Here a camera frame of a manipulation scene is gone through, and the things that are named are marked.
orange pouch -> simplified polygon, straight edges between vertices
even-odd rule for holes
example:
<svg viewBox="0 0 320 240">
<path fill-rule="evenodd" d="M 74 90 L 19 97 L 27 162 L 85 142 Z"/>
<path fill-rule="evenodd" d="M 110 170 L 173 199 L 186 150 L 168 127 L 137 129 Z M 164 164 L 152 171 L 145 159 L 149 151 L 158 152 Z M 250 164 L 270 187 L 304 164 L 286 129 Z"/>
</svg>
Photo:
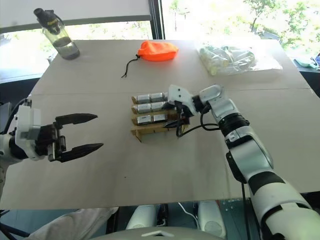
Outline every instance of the orange pouch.
<svg viewBox="0 0 320 240">
<path fill-rule="evenodd" d="M 144 60 L 161 62 L 173 59 L 178 48 L 169 42 L 144 41 L 138 50 L 138 56 Z"/>
</svg>

white cable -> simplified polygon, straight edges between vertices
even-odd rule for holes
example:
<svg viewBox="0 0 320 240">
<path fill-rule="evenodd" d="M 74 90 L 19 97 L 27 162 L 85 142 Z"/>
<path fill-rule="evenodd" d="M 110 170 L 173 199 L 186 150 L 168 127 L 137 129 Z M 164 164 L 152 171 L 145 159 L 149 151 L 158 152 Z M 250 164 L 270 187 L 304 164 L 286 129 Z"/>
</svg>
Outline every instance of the white cable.
<svg viewBox="0 0 320 240">
<path fill-rule="evenodd" d="M 193 214 L 191 214 L 190 212 L 187 212 L 187 211 L 185 210 L 184 206 L 182 206 L 182 204 L 181 204 L 180 202 L 178 202 L 178 204 L 180 205 L 180 207 L 182 208 L 182 210 L 184 211 L 185 214 L 188 214 L 188 215 L 190 215 L 191 217 L 193 217 L 193 219 L 195 220 L 195 223 L 196 223 L 196 228 L 197 228 L 197 229 L 200 229 L 198 219 L 196 219 L 196 217 L 195 217 Z"/>
<path fill-rule="evenodd" d="M 165 227 L 166 226 L 166 219 L 163 219 L 163 223 L 160 225 L 157 225 L 156 227 Z"/>
</svg>

water bottle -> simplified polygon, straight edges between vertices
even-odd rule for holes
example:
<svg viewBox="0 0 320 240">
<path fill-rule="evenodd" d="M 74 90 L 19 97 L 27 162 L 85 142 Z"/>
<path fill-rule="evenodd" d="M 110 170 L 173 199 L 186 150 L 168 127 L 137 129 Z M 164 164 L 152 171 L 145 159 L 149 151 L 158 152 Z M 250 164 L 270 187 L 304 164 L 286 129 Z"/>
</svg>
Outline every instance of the water bottle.
<svg viewBox="0 0 320 240">
<path fill-rule="evenodd" d="M 33 13 L 37 16 L 37 20 L 42 26 L 42 32 L 62 58 L 71 60 L 80 55 L 78 47 L 65 30 L 64 22 L 53 10 L 37 8 Z"/>
</svg>

drawstring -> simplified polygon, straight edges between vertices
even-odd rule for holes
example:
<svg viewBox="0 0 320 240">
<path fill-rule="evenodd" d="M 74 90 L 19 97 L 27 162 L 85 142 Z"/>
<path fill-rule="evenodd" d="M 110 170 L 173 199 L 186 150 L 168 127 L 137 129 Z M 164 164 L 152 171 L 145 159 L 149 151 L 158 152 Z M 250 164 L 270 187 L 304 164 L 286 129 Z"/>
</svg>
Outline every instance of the drawstring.
<svg viewBox="0 0 320 240">
<path fill-rule="evenodd" d="M 137 61 L 140 58 L 140 56 L 138 54 L 136 54 L 135 56 L 136 56 L 136 59 L 132 59 L 132 60 L 128 61 L 128 63 L 126 64 L 125 73 L 123 74 L 123 76 L 121 78 L 127 77 L 129 63 L 131 63 L 132 61 Z"/>
</svg>

window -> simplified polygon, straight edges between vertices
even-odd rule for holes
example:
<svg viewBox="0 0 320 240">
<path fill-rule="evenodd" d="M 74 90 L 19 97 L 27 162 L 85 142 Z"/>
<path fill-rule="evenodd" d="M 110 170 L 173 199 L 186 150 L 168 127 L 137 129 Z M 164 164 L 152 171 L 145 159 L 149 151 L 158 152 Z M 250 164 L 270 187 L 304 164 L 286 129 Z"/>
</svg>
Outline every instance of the window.
<svg viewBox="0 0 320 240">
<path fill-rule="evenodd" d="M 162 10 L 166 39 L 260 37 L 289 56 L 320 52 L 319 0 L 162 0 Z"/>
<path fill-rule="evenodd" d="M 65 27 L 73 40 L 152 39 L 149 21 L 107 22 Z M 41 29 L 0 34 L 0 79 L 39 78 L 57 54 Z"/>
</svg>

